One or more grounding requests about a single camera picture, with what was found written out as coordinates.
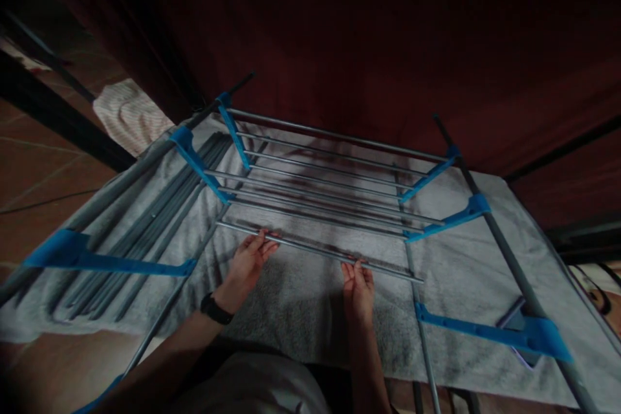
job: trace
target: hand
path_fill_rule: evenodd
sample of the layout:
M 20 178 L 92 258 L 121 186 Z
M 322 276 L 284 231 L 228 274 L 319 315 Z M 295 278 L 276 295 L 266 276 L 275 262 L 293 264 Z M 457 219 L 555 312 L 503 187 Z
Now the hand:
M 362 268 L 360 260 L 356 262 L 356 265 L 341 263 L 341 270 L 343 270 L 345 280 L 343 300 L 347 322 L 349 325 L 356 325 L 362 329 L 372 329 L 375 295 L 373 274 L 368 268 Z
M 239 310 L 257 284 L 263 265 L 278 249 L 277 242 L 265 240 L 266 233 L 267 229 L 262 229 L 258 235 L 250 235 L 242 241 L 231 260 L 231 269 L 224 283 L 213 292 L 216 304 L 229 314 Z

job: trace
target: dark red fabric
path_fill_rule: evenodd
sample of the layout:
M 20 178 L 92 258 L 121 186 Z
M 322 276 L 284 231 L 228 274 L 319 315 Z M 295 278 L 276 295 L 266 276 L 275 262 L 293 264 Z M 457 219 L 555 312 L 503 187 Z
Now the dark red fabric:
M 495 175 L 620 108 L 621 0 L 149 1 L 207 97 L 255 70 L 236 107 L 444 153 L 439 113 L 470 167 Z
M 544 229 L 570 225 L 621 206 L 621 131 L 611 133 L 512 187 Z
M 191 115 L 191 104 L 170 76 L 157 45 L 143 35 L 140 20 L 124 0 L 62 1 L 171 120 L 178 123 Z

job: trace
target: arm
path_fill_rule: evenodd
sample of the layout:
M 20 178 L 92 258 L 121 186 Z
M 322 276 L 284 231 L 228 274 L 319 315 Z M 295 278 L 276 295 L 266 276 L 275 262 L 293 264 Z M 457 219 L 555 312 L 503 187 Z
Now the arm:
M 231 269 L 222 285 L 213 292 L 216 304 L 235 314 L 254 288 L 268 257 L 278 244 L 265 241 L 267 230 L 248 236 L 235 251 Z M 177 391 L 202 352 L 223 326 L 199 311 L 132 370 L 94 410 L 103 412 L 153 412 Z
M 342 263 L 343 300 L 349 333 L 349 364 L 355 414 L 386 413 L 392 408 L 373 329 L 375 285 L 370 270 Z

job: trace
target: blue plastic connector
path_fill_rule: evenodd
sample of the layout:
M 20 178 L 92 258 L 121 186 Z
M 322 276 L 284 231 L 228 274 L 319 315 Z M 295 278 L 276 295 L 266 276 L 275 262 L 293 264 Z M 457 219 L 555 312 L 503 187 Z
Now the blue plastic connector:
M 164 265 L 122 257 L 102 256 L 89 251 L 90 236 L 72 230 L 58 230 L 24 261 L 26 267 L 67 268 L 69 270 L 97 270 L 104 272 L 135 273 L 141 275 L 189 276 L 196 260 L 182 265 Z
M 412 189 L 405 192 L 403 196 L 401 196 L 401 199 L 399 199 L 399 202 L 401 203 L 408 202 L 412 197 L 416 195 L 418 191 L 423 189 L 431 181 L 433 181 L 439 175 L 444 173 L 446 169 L 452 166 L 455 163 L 455 159 L 461 156 L 461 153 L 459 152 L 459 149 L 457 148 L 457 146 L 453 144 L 452 146 L 448 148 L 448 151 L 446 152 L 446 156 L 448 157 L 448 160 L 446 162 L 437 164 L 435 167 L 429 170 L 429 173 L 427 173 L 427 176 L 419 179 L 416 183 L 414 183 L 414 186 L 412 186 Z
M 464 210 L 442 219 L 442 221 L 444 221 L 444 225 L 433 224 L 425 226 L 422 233 L 404 232 L 404 235 L 406 236 L 406 243 L 413 243 L 414 241 L 431 236 L 432 234 L 448 230 L 454 226 L 474 220 L 485 212 L 491 211 L 492 209 L 483 194 L 475 194 L 468 199 L 468 206 Z
M 523 351 L 544 354 L 555 359 L 573 362 L 567 346 L 565 346 L 558 329 L 551 320 L 525 316 L 525 325 L 522 331 L 505 330 L 489 325 L 479 325 L 478 323 L 434 315 L 421 303 L 415 303 L 414 306 L 416 317 L 421 322 L 477 336 Z
M 194 150 L 194 147 L 192 147 L 193 137 L 194 135 L 192 134 L 192 132 L 185 126 L 182 126 L 178 130 L 176 130 L 172 136 L 170 136 L 170 139 L 175 141 L 175 144 L 177 145 L 177 150 L 179 151 L 181 156 L 186 159 L 186 162 L 192 167 L 192 169 L 198 174 L 198 176 L 201 177 L 205 184 L 212 189 L 214 194 L 216 194 L 216 196 L 218 196 L 218 198 L 223 203 L 228 204 L 228 200 L 232 199 L 234 196 L 220 191 L 220 183 L 218 183 L 218 180 L 215 177 L 207 175 L 204 172 L 207 167 L 205 166 L 205 163 L 201 160 L 199 155 L 196 153 L 196 150 Z
M 220 110 L 220 114 L 222 115 L 224 124 L 226 124 L 228 132 L 233 138 L 233 143 L 235 144 L 235 148 L 237 148 L 237 152 L 241 157 L 241 162 L 244 164 L 244 168 L 249 170 L 250 160 L 244 152 L 244 150 L 246 150 L 246 147 L 244 146 L 244 142 L 241 140 L 241 137 L 239 137 L 239 135 L 237 134 L 237 124 L 235 123 L 235 120 L 227 110 L 231 106 L 231 95 L 229 93 L 222 93 L 216 98 L 216 100 L 220 102 L 218 110 Z

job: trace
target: black wristwatch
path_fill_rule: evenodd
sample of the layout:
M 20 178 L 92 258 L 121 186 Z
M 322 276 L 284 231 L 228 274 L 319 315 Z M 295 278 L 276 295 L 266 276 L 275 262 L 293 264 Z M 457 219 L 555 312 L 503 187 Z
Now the black wristwatch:
M 228 325 L 231 323 L 231 320 L 233 320 L 235 314 L 229 314 L 225 310 L 221 309 L 212 298 L 212 294 L 213 293 L 209 293 L 202 299 L 201 312 L 221 325 Z

